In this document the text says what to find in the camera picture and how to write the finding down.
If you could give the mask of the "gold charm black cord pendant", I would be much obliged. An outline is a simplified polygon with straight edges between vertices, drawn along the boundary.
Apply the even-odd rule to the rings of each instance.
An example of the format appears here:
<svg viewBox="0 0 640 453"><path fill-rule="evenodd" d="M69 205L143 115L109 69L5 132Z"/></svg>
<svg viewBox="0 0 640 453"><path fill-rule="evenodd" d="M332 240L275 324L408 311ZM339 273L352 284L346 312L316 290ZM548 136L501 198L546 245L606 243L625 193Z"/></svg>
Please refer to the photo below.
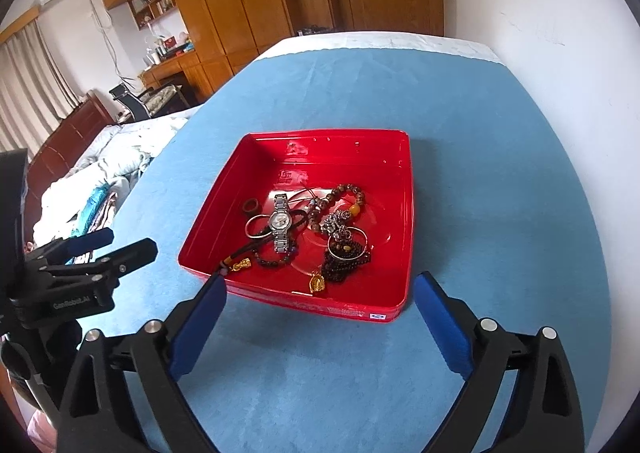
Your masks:
<svg viewBox="0 0 640 453"><path fill-rule="evenodd" d="M252 265L266 269L278 269L289 265L298 252L297 236L307 225L308 214L305 210L292 210L293 225L288 231L288 251L285 254L278 254L274 251L273 236L267 239L248 239L248 242L236 251L219 262L216 273L227 277L230 273L237 273L242 269L250 268Z"/></svg>

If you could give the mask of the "silver metal wristwatch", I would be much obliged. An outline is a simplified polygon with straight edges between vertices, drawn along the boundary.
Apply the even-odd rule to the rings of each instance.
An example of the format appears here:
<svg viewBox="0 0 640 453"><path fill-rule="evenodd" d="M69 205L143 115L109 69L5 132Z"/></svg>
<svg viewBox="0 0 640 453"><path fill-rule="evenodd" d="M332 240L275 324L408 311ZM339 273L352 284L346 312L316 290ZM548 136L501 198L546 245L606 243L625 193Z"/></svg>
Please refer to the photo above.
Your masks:
<svg viewBox="0 0 640 453"><path fill-rule="evenodd" d="M288 206L288 197L284 193L274 195L273 209L269 216L268 227L273 236L274 251L285 254L288 251L288 231L293 225L293 215Z"/></svg>

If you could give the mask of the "black bead necklace gold pendant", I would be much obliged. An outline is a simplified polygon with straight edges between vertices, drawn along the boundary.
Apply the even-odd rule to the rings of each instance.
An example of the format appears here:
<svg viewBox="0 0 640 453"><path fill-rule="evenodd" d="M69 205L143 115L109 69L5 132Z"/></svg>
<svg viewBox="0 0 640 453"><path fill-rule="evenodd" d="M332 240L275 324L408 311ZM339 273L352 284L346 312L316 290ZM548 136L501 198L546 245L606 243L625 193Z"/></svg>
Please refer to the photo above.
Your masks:
<svg viewBox="0 0 640 453"><path fill-rule="evenodd" d="M328 283L343 283L359 267L369 263L371 253L367 246L356 241L329 244L320 267L311 273L309 291L320 293Z"/></svg>

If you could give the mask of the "thin silver ring bangle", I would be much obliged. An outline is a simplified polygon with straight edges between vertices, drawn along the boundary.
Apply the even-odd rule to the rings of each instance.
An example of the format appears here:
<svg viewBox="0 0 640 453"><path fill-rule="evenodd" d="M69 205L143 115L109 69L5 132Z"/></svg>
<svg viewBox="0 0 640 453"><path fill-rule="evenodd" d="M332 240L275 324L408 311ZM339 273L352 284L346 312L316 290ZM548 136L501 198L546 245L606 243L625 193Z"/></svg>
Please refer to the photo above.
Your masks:
<svg viewBox="0 0 640 453"><path fill-rule="evenodd" d="M356 261L369 251L369 236L358 227L342 227L330 234L326 250L339 261Z"/></svg>

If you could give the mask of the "dark wooden bed headboard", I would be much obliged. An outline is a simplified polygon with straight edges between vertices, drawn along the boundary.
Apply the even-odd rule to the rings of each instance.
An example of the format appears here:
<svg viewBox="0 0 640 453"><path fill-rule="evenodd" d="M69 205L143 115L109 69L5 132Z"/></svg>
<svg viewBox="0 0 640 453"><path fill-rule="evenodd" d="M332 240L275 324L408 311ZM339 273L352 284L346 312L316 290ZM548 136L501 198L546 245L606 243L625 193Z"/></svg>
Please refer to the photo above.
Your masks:
<svg viewBox="0 0 640 453"><path fill-rule="evenodd" d="M64 177L114 117L90 91L85 101L55 129L34 156L27 169L27 195L24 211L24 236L32 240L32 230L41 217L41 199L54 181Z"/></svg>

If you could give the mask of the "beige curtain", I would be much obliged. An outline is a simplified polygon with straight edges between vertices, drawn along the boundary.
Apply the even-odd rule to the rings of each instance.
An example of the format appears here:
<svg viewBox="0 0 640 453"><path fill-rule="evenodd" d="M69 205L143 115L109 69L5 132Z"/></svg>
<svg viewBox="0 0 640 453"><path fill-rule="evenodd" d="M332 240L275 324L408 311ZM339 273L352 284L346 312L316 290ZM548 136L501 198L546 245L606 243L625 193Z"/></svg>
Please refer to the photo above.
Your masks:
<svg viewBox="0 0 640 453"><path fill-rule="evenodd" d="M1 44L0 141L33 158L80 97L54 62L40 25L27 23Z"/></svg>

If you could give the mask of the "black office chair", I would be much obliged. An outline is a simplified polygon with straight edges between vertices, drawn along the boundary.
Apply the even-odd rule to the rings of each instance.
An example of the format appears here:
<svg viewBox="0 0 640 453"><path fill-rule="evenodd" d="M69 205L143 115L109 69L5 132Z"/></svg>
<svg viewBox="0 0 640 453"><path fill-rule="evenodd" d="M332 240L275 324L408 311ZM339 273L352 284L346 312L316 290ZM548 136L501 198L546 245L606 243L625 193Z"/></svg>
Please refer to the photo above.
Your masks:
<svg viewBox="0 0 640 453"><path fill-rule="evenodd" d="M135 122L177 113L189 107L181 87L176 85L148 88L136 96L124 84L120 84L110 90L110 95L125 106Z"/></svg>

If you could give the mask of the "red metal tin box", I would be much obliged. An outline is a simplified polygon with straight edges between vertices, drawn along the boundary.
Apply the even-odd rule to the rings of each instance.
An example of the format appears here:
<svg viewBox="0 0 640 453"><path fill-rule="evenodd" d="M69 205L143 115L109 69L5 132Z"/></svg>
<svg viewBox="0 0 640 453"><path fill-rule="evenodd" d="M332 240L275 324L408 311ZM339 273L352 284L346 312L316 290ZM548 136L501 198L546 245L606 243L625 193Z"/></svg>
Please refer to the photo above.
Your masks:
<svg viewBox="0 0 640 453"><path fill-rule="evenodd" d="M248 134L222 167L178 256L182 268L208 277L246 244L246 221L271 215L274 195L305 210L289 265L259 265L227 275L232 294L284 308L385 323L409 293L413 245L410 140L393 129L314 129ZM329 236L355 226L367 232L371 260L343 283L311 294Z"/></svg>

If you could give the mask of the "wooden desk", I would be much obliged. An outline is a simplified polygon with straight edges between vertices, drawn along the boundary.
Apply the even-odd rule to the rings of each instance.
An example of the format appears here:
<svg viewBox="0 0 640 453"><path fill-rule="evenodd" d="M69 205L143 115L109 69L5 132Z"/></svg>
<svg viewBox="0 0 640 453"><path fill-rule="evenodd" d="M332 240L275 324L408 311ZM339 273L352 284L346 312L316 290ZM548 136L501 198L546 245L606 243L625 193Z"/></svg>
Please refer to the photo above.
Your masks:
<svg viewBox="0 0 640 453"><path fill-rule="evenodd" d="M202 103L208 100L215 88L209 81L198 53L195 50L182 52L160 64L154 64L139 75L145 88L158 88L160 85L175 83L188 86L190 95Z"/></svg>

